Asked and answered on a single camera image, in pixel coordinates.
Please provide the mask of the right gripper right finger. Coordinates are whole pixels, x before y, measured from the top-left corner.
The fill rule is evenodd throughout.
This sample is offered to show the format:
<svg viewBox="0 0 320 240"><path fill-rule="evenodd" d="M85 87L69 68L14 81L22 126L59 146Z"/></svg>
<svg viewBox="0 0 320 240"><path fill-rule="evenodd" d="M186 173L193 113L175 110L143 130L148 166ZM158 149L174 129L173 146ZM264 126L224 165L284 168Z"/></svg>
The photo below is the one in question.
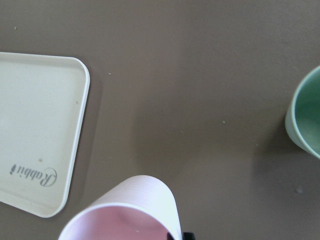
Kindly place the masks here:
<svg viewBox="0 0 320 240"><path fill-rule="evenodd" d="M193 232L184 232L183 240L195 240L195 235Z"/></svg>

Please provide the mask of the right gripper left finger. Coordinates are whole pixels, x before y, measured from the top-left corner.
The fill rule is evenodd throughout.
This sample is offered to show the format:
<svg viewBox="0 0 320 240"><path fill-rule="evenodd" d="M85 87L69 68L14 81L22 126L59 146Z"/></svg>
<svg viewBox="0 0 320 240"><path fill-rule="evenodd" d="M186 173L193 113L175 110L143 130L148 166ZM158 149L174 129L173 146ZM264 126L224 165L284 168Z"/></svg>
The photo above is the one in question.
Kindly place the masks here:
<svg viewBox="0 0 320 240"><path fill-rule="evenodd" d="M167 233L167 240L173 240L173 237L169 232Z"/></svg>

